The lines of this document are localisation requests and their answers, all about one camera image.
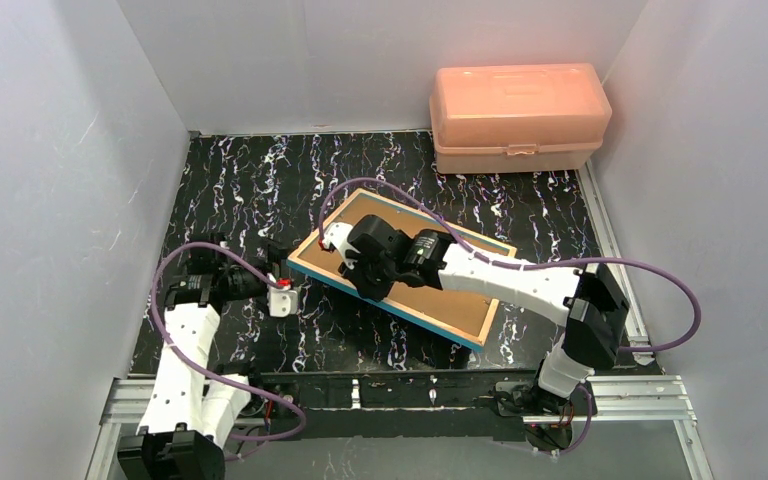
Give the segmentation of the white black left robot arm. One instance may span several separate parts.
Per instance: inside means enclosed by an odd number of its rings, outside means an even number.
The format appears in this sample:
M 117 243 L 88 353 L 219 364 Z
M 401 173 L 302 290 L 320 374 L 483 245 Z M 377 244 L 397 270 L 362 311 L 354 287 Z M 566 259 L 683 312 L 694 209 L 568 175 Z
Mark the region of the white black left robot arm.
M 228 440 L 251 403 L 244 361 L 208 368 L 226 304 L 256 300 L 279 318 L 298 311 L 287 268 L 289 249 L 272 239 L 244 262 L 222 233 L 210 233 L 162 260 L 151 292 L 151 316 L 163 348 L 153 390 L 134 434 L 116 456 L 128 479 L 222 479 Z

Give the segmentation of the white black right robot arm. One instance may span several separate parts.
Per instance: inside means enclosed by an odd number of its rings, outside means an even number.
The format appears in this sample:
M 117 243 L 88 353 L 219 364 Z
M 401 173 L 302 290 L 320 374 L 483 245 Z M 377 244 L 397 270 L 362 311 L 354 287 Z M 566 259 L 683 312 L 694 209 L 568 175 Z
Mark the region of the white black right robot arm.
M 511 410 L 558 408 L 595 371 L 615 365 L 629 306 L 604 264 L 537 268 L 480 249 L 450 231 L 423 229 L 410 236 L 373 214 L 355 224 L 330 224 L 320 245 L 339 253 L 340 275 L 363 299 L 381 301 L 397 283 L 474 293 L 562 327 L 533 383 L 496 393 Z

